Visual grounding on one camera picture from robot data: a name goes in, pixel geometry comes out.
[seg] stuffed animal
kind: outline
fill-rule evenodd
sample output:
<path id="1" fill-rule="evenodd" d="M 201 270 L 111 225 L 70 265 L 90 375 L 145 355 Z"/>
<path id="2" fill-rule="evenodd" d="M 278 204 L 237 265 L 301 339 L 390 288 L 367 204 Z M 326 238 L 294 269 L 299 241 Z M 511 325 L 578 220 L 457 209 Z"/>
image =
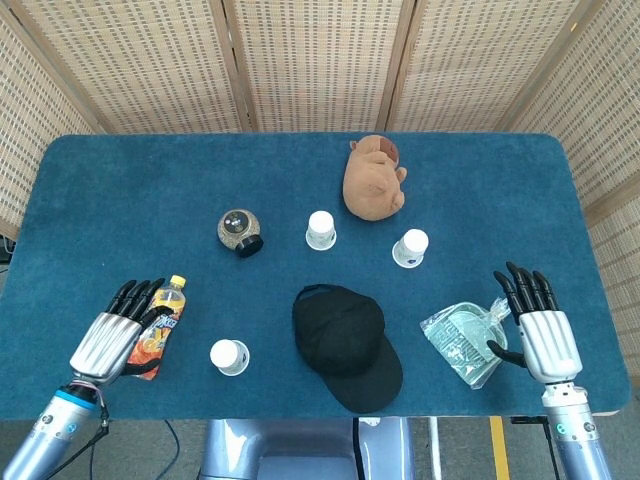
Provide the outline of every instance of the stuffed animal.
<path id="1" fill-rule="evenodd" d="M 388 138 L 369 135 L 351 142 L 342 196 L 354 215 L 369 221 L 390 217 L 404 205 L 400 184 L 407 169 L 398 168 L 398 149 Z"/>

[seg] cap brim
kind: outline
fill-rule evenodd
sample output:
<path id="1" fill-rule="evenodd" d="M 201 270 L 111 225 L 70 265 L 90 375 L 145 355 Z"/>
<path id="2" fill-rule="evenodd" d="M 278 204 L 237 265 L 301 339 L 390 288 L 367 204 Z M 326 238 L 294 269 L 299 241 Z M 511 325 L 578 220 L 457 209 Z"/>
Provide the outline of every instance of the cap brim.
<path id="1" fill-rule="evenodd" d="M 371 413 L 389 405 L 402 388 L 402 365 L 387 337 L 373 365 L 362 375 L 321 375 L 336 400 L 355 413 Z"/>

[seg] paper cup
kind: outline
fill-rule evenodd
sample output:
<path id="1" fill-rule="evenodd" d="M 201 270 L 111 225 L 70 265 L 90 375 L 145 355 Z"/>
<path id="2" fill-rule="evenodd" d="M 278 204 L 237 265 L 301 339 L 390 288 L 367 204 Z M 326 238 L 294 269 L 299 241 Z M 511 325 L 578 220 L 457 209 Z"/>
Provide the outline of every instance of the paper cup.
<path id="1" fill-rule="evenodd" d="M 309 217 L 307 244 L 314 250 L 329 250 L 336 243 L 336 229 L 329 212 L 319 210 Z"/>
<path id="2" fill-rule="evenodd" d="M 396 242 L 391 250 L 395 262 L 402 268 L 415 268 L 422 263 L 429 246 L 429 237 L 422 230 L 412 228 Z"/>
<path id="3" fill-rule="evenodd" d="M 249 349 L 240 340 L 218 340 L 209 356 L 220 373 L 228 377 L 240 375 L 249 366 Z"/>

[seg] blue carpet surface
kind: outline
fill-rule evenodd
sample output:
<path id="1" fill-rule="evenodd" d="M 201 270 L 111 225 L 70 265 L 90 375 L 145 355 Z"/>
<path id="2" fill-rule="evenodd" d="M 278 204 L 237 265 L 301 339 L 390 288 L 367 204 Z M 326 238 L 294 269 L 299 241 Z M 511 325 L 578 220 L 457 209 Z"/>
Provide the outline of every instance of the blue carpet surface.
<path id="1" fill-rule="evenodd" d="M 71 378 L 69 358 L 126 280 L 187 278 L 187 306 L 153 382 L 106 390 L 118 418 L 347 416 L 297 354 L 291 305 L 305 285 L 335 283 L 374 297 L 404 368 L 380 415 L 542 412 L 542 386 L 501 365 L 472 391 L 423 336 L 419 322 L 460 301 L 489 306 L 504 262 L 551 281 L 584 364 L 577 383 L 592 409 L 630 398 L 567 159 L 534 134 L 389 133 L 409 170 L 405 207 L 382 222 L 341 199 L 353 133 L 66 136 L 42 161 L 12 273 L 0 300 L 0 418 L 36 416 Z M 231 208 L 253 211 L 265 246 L 239 259 L 218 241 Z M 330 211 L 338 241 L 311 250 L 315 210 Z M 391 247 L 409 228 L 430 237 L 423 264 L 396 266 Z M 513 349 L 520 345 L 505 322 Z M 236 378 L 209 361 L 220 338 L 251 350 Z"/>

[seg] juice pouch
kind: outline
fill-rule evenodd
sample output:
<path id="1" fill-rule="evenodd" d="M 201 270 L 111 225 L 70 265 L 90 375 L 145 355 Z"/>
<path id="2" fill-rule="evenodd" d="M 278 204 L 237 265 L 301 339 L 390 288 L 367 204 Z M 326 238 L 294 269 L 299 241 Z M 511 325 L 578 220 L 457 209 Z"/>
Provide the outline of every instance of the juice pouch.
<path id="1" fill-rule="evenodd" d="M 149 310 L 160 305 L 165 305 L 173 310 L 173 314 L 160 315 L 142 332 L 136 346 L 131 352 L 128 363 L 139 365 L 155 358 L 162 358 L 167 338 L 171 330 L 173 330 L 173 327 L 177 325 L 187 302 L 187 299 L 182 293 L 182 287 L 184 287 L 185 283 L 186 280 L 184 278 L 174 275 L 171 277 L 168 287 L 161 288 L 155 293 L 149 305 Z M 158 369 L 159 366 L 147 373 L 136 375 L 136 377 L 153 380 L 158 374 Z"/>

